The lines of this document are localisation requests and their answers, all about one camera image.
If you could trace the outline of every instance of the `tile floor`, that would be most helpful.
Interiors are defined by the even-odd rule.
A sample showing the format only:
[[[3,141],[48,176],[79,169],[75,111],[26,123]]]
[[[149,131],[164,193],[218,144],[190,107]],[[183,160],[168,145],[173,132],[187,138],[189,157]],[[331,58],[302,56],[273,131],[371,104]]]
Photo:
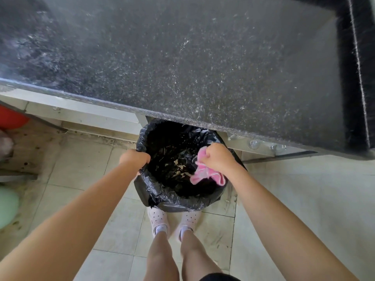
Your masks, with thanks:
[[[34,125],[26,127],[35,129]],[[15,134],[19,148],[5,167],[16,169],[38,157],[35,182],[7,185],[19,193],[15,221],[0,231],[0,259],[45,218],[68,204],[113,169],[119,156],[135,144],[69,132],[36,130],[26,140]],[[361,280],[375,276],[375,163],[320,156],[247,165],[248,170],[298,215]],[[180,213],[169,213],[172,230]],[[196,235],[209,256],[241,280],[284,280],[261,244],[232,187],[204,210]],[[142,280],[152,242],[150,222],[129,186],[75,280]],[[174,259],[181,269],[179,244],[171,237]]]

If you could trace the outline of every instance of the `trash can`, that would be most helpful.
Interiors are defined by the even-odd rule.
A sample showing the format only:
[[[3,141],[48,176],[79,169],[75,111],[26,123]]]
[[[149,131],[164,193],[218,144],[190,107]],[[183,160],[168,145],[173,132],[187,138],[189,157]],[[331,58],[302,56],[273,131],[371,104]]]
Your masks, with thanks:
[[[217,132],[205,128],[154,119],[139,134],[137,151],[146,152],[151,161],[140,171],[134,185],[145,206],[165,212],[199,211],[219,200],[227,185],[209,178],[190,182],[197,165],[198,151],[217,142]]]

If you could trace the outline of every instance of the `pink towel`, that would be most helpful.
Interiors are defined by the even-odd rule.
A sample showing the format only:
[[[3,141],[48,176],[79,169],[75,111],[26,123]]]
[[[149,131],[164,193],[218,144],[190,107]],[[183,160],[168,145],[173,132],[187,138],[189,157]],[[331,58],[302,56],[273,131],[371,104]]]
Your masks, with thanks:
[[[212,178],[218,185],[224,186],[224,176],[221,173],[208,168],[204,163],[200,161],[202,157],[206,156],[206,149],[207,147],[202,147],[198,152],[198,158],[195,162],[198,165],[198,168],[196,169],[195,173],[190,177],[190,182],[195,185],[204,178]]]

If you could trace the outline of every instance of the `black granite surface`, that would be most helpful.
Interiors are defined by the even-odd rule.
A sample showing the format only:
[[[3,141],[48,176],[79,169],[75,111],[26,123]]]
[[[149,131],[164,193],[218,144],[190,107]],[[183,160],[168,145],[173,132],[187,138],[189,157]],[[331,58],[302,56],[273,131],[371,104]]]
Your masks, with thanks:
[[[373,40],[374,24],[369,1],[356,2],[0,0],[0,78],[61,97],[366,157],[375,143],[375,49],[364,40]],[[358,59],[366,63],[364,79]]]

